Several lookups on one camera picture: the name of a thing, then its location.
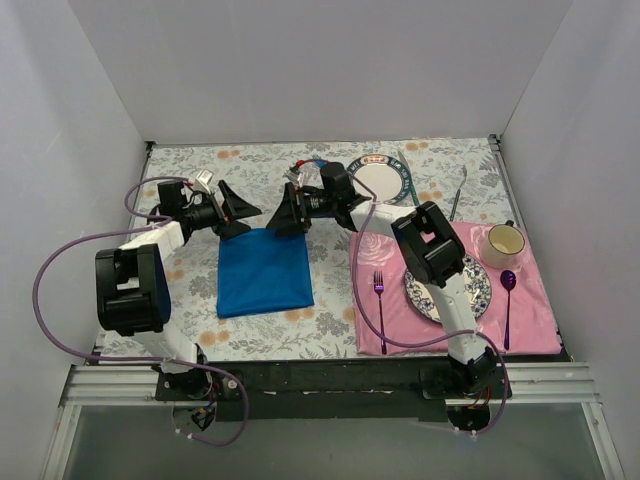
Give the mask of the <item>blue satin napkin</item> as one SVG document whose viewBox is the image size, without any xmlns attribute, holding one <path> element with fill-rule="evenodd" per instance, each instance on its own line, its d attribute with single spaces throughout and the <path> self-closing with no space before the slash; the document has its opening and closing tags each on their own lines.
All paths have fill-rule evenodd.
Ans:
<svg viewBox="0 0 640 480">
<path fill-rule="evenodd" d="M 306 239 L 255 229 L 219 245 L 217 315 L 234 318 L 314 304 Z"/>
</svg>

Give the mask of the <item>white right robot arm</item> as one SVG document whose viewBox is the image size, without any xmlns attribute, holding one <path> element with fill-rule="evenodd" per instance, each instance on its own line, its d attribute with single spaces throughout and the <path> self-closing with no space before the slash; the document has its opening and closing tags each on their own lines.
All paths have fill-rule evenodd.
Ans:
<svg viewBox="0 0 640 480">
<path fill-rule="evenodd" d="M 444 328 L 446 361 L 421 372 L 431 398 L 475 397 L 490 392 L 507 397 L 509 379 L 498 347 L 479 331 L 466 295 L 465 247 L 433 202 L 417 207 L 380 203 L 373 190 L 358 193 L 360 180 L 338 162 L 320 169 L 321 187 L 286 183 L 282 201 L 267 224 L 279 236 L 305 233 L 314 218 L 333 218 L 359 239 L 366 232 L 396 241 L 407 270 L 423 284 Z"/>
</svg>

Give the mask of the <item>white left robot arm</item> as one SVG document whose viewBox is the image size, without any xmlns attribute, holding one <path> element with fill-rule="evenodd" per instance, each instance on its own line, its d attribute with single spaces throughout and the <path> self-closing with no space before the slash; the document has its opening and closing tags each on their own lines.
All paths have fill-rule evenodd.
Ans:
<svg viewBox="0 0 640 480">
<path fill-rule="evenodd" d="M 131 337 L 159 361 L 171 389 L 200 400 L 212 390 L 213 377 L 201 366 L 206 356 L 170 321 L 172 302 L 164 261 L 185 246 L 192 234 L 210 229 L 222 240 L 243 235 L 251 227 L 244 218 L 262 211 L 243 200 L 226 182 L 219 203 L 209 186 L 211 174 L 193 180 L 160 177 L 159 204 L 147 216 L 157 225 L 117 249 L 95 256 L 97 314 L 106 331 Z"/>
</svg>

